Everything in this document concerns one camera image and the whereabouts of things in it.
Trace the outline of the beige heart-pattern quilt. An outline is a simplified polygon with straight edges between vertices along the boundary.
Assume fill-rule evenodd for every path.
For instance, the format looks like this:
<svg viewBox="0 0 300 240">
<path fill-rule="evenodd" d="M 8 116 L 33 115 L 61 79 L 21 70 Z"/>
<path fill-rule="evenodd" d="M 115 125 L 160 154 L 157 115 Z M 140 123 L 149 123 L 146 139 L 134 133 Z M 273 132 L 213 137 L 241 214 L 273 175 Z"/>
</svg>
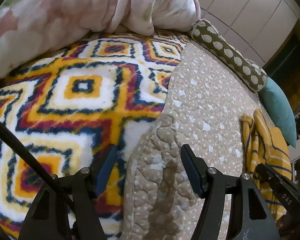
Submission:
<svg viewBox="0 0 300 240">
<path fill-rule="evenodd" d="M 240 117 L 262 108 L 256 93 L 215 55 L 186 45 L 172 72 L 164 109 L 128 163 L 122 239 L 190 239 L 204 201 L 180 158 L 188 144 L 224 174 L 243 170 Z"/>
</svg>

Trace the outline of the teal corduroy pillow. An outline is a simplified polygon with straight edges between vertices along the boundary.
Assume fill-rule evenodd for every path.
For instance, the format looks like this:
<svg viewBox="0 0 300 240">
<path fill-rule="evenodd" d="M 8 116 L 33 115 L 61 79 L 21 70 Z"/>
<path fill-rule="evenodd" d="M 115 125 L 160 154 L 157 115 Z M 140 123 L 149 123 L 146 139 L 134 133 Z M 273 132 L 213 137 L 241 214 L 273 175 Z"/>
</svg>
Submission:
<svg viewBox="0 0 300 240">
<path fill-rule="evenodd" d="M 267 83 L 258 92 L 258 96 L 274 125 L 280 129 L 285 141 L 296 148 L 297 133 L 294 114 L 283 90 L 268 77 Z"/>
</svg>

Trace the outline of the yellow striped knit sweater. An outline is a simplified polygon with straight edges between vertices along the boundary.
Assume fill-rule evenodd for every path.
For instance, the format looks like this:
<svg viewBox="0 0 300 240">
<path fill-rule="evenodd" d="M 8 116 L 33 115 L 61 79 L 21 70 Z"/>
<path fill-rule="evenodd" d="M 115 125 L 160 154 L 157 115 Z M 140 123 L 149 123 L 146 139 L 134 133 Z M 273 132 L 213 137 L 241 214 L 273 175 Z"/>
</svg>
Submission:
<svg viewBox="0 0 300 240">
<path fill-rule="evenodd" d="M 271 214 L 279 220 L 285 208 L 272 193 L 269 184 L 262 182 L 256 173 L 258 164 L 268 164 L 284 177 L 292 178 L 288 146 L 277 127 L 268 126 L 260 109 L 254 110 L 253 116 L 241 116 L 242 137 L 244 145 L 244 171 L 249 174 L 264 197 Z"/>
</svg>

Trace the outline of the olive white-dotted bolster pillow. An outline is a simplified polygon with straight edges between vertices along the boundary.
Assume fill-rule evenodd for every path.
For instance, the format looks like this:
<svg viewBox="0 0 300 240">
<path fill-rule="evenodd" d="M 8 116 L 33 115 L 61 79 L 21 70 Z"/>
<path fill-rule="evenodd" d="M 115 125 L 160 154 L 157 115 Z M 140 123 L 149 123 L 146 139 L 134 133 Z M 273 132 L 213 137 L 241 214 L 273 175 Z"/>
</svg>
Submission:
<svg viewBox="0 0 300 240">
<path fill-rule="evenodd" d="M 268 76 L 254 61 L 230 45 L 209 21 L 198 20 L 188 31 L 191 38 L 223 61 L 253 92 L 266 85 Z"/>
</svg>

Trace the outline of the pink floral fleece blanket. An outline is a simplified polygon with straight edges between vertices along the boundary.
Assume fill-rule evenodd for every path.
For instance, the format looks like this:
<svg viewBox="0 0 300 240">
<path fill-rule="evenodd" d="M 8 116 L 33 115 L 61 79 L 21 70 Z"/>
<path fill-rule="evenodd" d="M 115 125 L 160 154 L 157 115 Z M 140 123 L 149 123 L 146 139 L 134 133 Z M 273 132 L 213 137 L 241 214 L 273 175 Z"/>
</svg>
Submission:
<svg viewBox="0 0 300 240">
<path fill-rule="evenodd" d="M 198 0 L 2 0 L 0 79 L 90 31 L 149 36 L 156 28 L 187 31 L 199 19 Z"/>
</svg>

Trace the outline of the white wardrobe doors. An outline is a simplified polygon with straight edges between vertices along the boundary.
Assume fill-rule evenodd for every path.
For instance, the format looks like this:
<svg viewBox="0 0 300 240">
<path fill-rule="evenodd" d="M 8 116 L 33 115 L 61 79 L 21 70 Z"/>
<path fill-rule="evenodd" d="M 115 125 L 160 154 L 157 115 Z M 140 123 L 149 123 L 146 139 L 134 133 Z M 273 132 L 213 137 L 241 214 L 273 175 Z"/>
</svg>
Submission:
<svg viewBox="0 0 300 240">
<path fill-rule="evenodd" d="M 264 66 L 294 28 L 294 0 L 199 0 L 202 17 L 242 55 Z"/>
</svg>

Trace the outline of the colourful geometric plush blanket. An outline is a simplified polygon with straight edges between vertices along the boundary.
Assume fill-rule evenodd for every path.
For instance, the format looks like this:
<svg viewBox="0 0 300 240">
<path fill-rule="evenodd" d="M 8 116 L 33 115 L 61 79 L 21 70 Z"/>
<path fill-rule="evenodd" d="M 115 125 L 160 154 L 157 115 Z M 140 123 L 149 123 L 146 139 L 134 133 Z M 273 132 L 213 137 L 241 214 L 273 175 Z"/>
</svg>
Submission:
<svg viewBox="0 0 300 240">
<path fill-rule="evenodd" d="M 49 173 L 89 166 L 109 144 L 118 159 L 96 208 L 108 239 L 123 226 L 126 163 L 164 109 L 185 33 L 92 33 L 0 81 L 0 122 Z"/>
</svg>

